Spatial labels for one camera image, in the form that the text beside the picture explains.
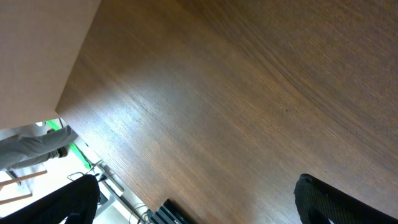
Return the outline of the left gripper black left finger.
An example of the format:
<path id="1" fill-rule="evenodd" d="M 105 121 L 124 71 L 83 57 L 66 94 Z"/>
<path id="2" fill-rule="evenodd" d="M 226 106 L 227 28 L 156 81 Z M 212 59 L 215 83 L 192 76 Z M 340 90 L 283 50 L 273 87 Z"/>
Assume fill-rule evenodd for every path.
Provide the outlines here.
<path id="1" fill-rule="evenodd" d="M 2 218 L 1 224 L 92 224 L 99 199 L 96 177 L 84 175 Z"/>

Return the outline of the brown cardboard box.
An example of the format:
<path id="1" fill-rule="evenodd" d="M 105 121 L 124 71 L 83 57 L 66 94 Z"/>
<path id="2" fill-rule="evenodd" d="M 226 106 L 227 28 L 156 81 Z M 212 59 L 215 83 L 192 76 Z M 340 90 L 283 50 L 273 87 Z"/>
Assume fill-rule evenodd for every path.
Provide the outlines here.
<path id="1" fill-rule="evenodd" d="M 1 0 L 1 128 L 55 111 L 100 0 Z"/>

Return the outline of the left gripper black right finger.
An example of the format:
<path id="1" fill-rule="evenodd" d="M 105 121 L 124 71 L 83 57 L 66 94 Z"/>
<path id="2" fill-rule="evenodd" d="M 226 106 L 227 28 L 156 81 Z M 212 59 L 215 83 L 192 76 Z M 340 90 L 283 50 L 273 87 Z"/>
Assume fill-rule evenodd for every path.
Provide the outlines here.
<path id="1" fill-rule="evenodd" d="M 397 223 L 397 219 L 310 174 L 301 174 L 294 190 L 295 204 L 304 224 Z"/>

